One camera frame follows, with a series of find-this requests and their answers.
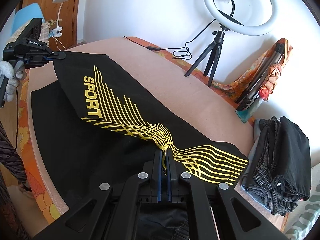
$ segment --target wooden door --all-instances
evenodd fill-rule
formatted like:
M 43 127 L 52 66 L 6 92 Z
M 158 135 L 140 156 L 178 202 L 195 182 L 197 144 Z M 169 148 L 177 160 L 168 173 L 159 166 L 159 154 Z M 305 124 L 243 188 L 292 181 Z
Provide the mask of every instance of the wooden door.
M 50 23 L 50 29 L 53 29 L 57 26 L 57 17 L 60 4 L 59 3 L 52 3 L 52 0 L 23 0 L 22 7 L 25 7 L 32 3 L 38 3 L 42 14 L 44 16 L 44 20 Z M 59 26 L 62 26 L 62 36 L 57 38 L 65 47 L 66 49 L 73 45 L 73 13 L 74 13 L 74 6 L 75 0 L 69 0 L 63 3 L 61 12 L 60 12 L 60 19 L 59 19 Z M 61 44 L 58 43 L 58 46 L 61 50 L 64 48 Z M 56 41 L 54 38 L 49 38 L 49 47 L 52 50 L 57 50 Z

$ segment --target ring light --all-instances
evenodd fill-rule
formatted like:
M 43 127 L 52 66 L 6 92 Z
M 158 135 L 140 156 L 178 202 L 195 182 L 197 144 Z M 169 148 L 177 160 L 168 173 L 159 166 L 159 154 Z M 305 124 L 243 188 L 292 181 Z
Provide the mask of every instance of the ring light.
M 234 32 L 241 33 L 244 35 L 259 36 L 259 35 L 269 33 L 273 29 L 278 17 L 279 6 L 277 3 L 277 0 L 270 0 L 270 1 L 272 5 L 272 15 L 266 23 L 259 26 L 243 26 L 243 25 L 234 23 L 220 13 L 216 5 L 214 4 L 213 0 L 204 0 L 204 3 L 207 6 L 209 12 L 212 14 L 212 16 L 215 17 L 217 21 L 220 22 L 225 27 L 229 28 Z

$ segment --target white wall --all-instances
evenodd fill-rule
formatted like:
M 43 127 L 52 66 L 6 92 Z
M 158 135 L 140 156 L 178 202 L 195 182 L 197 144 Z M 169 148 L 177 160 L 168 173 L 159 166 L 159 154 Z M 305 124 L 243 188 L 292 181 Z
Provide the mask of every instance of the white wall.
M 9 16 L 9 19 L 5 23 L 3 29 L 0 32 L 0 58 L 2 59 L 2 52 L 7 45 L 7 40 L 11 37 L 12 25 L 14 20 L 15 10 Z
M 271 14 L 268 0 L 235 0 L 234 18 L 244 25 L 259 25 Z M 301 0 L 279 0 L 280 16 L 275 29 L 263 36 L 225 35 L 214 80 L 230 83 L 241 75 L 275 41 L 285 37 L 294 47 L 293 55 L 269 102 L 264 102 L 256 117 L 285 115 L 297 123 L 310 139 L 313 153 L 320 153 L 318 49 L 320 28 Z M 231 3 L 216 0 L 219 9 L 231 10 Z M 110 37 L 137 36 L 158 46 L 180 47 L 212 20 L 203 0 L 86 0 L 84 39 L 87 42 Z M 213 23 L 190 44 L 193 63 L 213 41 Z M 204 70 L 205 63 L 199 66 Z
M 77 43 L 83 42 L 84 8 L 86 0 L 79 0 L 77 15 Z

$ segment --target yellow graphic print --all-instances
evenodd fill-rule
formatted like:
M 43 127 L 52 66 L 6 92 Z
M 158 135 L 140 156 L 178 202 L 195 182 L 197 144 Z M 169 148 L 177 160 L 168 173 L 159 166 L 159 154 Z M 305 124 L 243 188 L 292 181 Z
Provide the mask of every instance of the yellow graphic print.
M 183 163 L 189 173 L 207 182 L 226 182 L 230 185 L 236 182 L 240 172 L 248 164 L 247 160 L 212 145 L 176 148 L 171 133 L 164 125 L 146 122 L 130 98 L 123 96 L 125 104 L 122 104 L 112 89 L 103 83 L 98 68 L 94 66 L 93 70 L 94 78 L 84 77 L 84 85 L 87 109 L 90 111 L 88 116 L 94 117 L 83 117 L 82 120 L 125 135 L 151 140 L 163 152 L 171 148 L 176 161 Z

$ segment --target silver screw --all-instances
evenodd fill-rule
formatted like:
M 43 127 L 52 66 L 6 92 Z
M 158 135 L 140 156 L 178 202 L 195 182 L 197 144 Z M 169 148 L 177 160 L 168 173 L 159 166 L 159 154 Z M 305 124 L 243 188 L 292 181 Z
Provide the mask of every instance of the silver screw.
M 138 174 L 138 177 L 139 177 L 140 179 L 146 179 L 146 178 L 148 177 L 148 173 L 146 173 L 146 172 L 140 172 L 140 173 Z
M 181 177 L 184 179 L 190 179 L 191 178 L 191 174 L 188 172 L 183 172 L 181 173 Z
M 108 190 L 110 188 L 109 183 L 101 183 L 99 189 L 101 190 Z
M 229 188 L 229 185 L 225 182 L 222 182 L 219 184 L 219 188 L 223 189 L 223 190 L 226 190 Z

